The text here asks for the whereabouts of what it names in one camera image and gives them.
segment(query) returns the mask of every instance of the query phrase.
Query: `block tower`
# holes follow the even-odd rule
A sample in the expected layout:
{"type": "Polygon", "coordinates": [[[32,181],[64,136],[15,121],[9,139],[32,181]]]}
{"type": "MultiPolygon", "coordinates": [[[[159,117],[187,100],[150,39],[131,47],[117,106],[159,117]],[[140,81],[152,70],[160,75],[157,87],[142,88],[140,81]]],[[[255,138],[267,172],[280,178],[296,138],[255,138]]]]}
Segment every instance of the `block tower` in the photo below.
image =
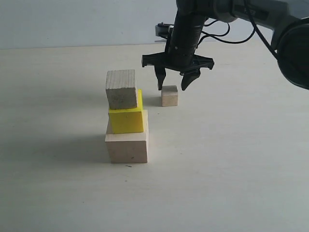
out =
{"type": "Polygon", "coordinates": [[[108,71],[109,122],[105,143],[112,163],[148,162],[148,112],[134,70],[108,71]]]}

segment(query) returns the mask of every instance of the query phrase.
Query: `white wall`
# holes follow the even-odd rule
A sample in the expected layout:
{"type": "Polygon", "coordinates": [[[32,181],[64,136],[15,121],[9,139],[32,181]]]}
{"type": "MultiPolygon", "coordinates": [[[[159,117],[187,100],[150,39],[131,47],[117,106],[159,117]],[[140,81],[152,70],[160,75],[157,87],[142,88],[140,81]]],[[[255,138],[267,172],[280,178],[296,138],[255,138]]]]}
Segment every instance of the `white wall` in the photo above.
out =
{"type": "MultiPolygon", "coordinates": [[[[176,0],[0,0],[0,49],[150,44],[158,40],[155,25],[173,23],[175,14],[176,0]]],[[[228,38],[244,39],[251,30],[237,20],[228,38]]]]}

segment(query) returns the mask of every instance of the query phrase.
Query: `yellow cube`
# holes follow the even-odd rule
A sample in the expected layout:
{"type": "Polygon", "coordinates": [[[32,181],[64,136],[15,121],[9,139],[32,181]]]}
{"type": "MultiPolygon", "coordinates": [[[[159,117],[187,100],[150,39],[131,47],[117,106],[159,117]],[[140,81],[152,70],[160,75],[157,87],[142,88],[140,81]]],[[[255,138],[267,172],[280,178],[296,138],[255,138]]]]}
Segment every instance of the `yellow cube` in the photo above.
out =
{"type": "Polygon", "coordinates": [[[138,106],[132,109],[111,110],[109,117],[114,134],[144,132],[143,101],[141,89],[138,91],[138,106]]]}

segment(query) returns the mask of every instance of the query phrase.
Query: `white table surface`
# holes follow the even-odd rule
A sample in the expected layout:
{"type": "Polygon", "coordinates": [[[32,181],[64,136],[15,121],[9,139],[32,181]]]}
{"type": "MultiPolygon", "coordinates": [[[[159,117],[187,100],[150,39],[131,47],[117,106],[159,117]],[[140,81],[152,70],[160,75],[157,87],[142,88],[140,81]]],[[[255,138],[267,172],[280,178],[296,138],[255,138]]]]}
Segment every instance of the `white table surface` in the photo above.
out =
{"type": "Polygon", "coordinates": [[[1,232],[309,231],[309,92],[260,41],[210,42],[197,53],[214,69],[163,108],[140,64],[163,48],[0,50],[1,232]],[[143,90],[148,164],[109,161],[105,78],[118,69],[143,90]]]}

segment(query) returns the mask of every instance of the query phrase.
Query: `wooden cube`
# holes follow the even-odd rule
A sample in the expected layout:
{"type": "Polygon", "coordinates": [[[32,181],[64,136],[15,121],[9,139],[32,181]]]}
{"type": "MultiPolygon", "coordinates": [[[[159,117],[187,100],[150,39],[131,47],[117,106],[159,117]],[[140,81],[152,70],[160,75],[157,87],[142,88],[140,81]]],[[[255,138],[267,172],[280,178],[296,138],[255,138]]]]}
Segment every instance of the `wooden cube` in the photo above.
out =
{"type": "Polygon", "coordinates": [[[109,121],[105,144],[112,163],[147,163],[148,162],[148,112],[143,110],[144,132],[113,134],[109,121]]]}
{"type": "Polygon", "coordinates": [[[138,94],[135,71],[108,71],[106,95],[112,110],[136,108],[138,105],[138,94]]]}
{"type": "Polygon", "coordinates": [[[162,106],[178,105],[177,86],[163,86],[161,91],[162,106]]]}
{"type": "Polygon", "coordinates": [[[139,89],[138,107],[133,109],[109,110],[114,134],[144,132],[142,92],[139,89]]]}

